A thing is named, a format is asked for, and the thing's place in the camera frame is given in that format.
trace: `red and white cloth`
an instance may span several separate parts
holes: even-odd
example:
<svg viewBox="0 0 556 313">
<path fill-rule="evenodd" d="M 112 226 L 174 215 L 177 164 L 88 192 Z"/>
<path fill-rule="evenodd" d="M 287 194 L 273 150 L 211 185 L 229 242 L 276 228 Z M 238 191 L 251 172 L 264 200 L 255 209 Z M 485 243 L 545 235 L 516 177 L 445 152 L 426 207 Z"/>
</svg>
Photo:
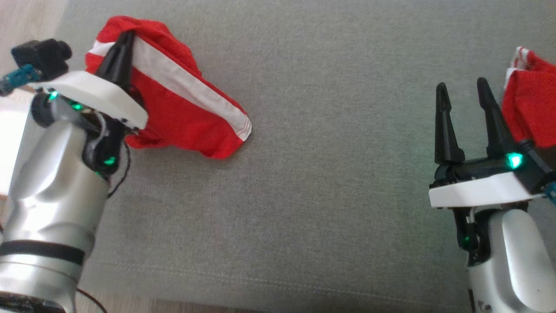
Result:
<svg viewBox="0 0 556 313">
<path fill-rule="evenodd" d="M 502 114 L 516 142 L 556 145 L 556 66 L 517 47 L 506 72 Z"/>
<path fill-rule="evenodd" d="M 174 145 L 209 158 L 229 157 L 251 134 L 251 121 L 232 98 L 206 81 L 191 50 L 161 22 L 115 16 L 85 56 L 94 73 L 123 31 L 135 30 L 132 84 L 139 89 L 148 122 L 127 143 L 134 148 Z"/>
</svg>

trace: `glowing green light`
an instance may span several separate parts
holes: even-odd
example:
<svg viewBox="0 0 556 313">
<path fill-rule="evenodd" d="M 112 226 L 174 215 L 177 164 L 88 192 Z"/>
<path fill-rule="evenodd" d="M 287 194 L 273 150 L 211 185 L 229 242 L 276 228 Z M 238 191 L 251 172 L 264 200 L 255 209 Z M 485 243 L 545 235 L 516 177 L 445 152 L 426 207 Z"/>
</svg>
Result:
<svg viewBox="0 0 556 313">
<path fill-rule="evenodd" d="M 508 166 L 510 166 L 511 169 L 516 169 L 518 168 L 522 162 L 523 162 L 523 156 L 519 153 L 508 153 L 506 155 L 506 160 L 508 163 Z"/>
<path fill-rule="evenodd" d="M 54 100 L 55 97 L 58 96 L 58 91 L 53 91 L 50 96 L 48 97 L 49 100 Z"/>
<path fill-rule="evenodd" d="M 116 162 L 116 158 L 111 156 L 104 161 L 104 164 L 110 166 L 110 165 L 114 165 L 115 162 Z"/>
</svg>

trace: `green led light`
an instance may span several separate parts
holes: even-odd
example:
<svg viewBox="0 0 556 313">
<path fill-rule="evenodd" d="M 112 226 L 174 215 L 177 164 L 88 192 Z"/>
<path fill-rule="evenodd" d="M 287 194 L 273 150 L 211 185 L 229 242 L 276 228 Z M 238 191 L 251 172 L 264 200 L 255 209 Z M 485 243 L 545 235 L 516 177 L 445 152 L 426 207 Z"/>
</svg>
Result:
<svg viewBox="0 0 556 313">
<path fill-rule="evenodd" d="M 523 155 L 519 153 L 508 153 L 506 155 L 506 162 L 511 169 L 518 168 L 523 162 Z"/>
<path fill-rule="evenodd" d="M 81 111 L 83 110 L 83 105 L 80 103 L 76 103 L 76 104 L 72 104 L 71 107 L 76 110 L 76 111 Z"/>
<path fill-rule="evenodd" d="M 110 165 L 114 165 L 115 162 L 116 162 L 116 158 L 111 156 L 104 161 L 104 164 L 110 166 Z"/>
<path fill-rule="evenodd" d="M 54 100 L 55 97 L 58 96 L 58 91 L 53 91 L 50 96 L 48 97 L 49 100 Z"/>
</svg>

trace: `gray upholstery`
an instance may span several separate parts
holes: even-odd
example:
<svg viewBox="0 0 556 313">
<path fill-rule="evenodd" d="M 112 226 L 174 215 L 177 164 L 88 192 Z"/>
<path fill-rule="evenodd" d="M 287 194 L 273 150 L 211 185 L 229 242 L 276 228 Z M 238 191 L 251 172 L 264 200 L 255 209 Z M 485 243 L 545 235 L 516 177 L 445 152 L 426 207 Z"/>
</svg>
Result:
<svg viewBox="0 0 556 313">
<path fill-rule="evenodd" d="M 434 95 L 485 153 L 475 80 L 518 45 L 556 61 L 550 0 L 69 1 L 73 69 L 108 17 L 166 23 L 253 133 L 224 161 L 133 151 L 85 288 L 269 312 L 467 312 L 451 212 L 429 207 Z M 36 140 L 28 127 L 25 156 Z M 556 259 L 553 208 L 532 214 Z"/>
</svg>

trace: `gray fabric surface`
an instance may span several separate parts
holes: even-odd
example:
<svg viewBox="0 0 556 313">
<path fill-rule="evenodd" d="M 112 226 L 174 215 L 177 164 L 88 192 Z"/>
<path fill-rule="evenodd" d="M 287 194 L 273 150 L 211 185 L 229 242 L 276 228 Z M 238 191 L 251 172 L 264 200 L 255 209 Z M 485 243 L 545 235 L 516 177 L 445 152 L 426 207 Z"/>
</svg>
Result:
<svg viewBox="0 0 556 313">
<path fill-rule="evenodd" d="M 475 80 L 516 46 L 556 61 L 553 2 L 70 1 L 73 69 L 108 17 L 166 23 L 253 133 L 230 159 L 133 152 L 84 287 L 271 312 L 466 312 L 465 254 L 429 207 L 434 95 L 484 154 Z M 28 127 L 22 155 L 36 134 Z M 553 209 L 532 213 L 556 258 Z"/>
</svg>

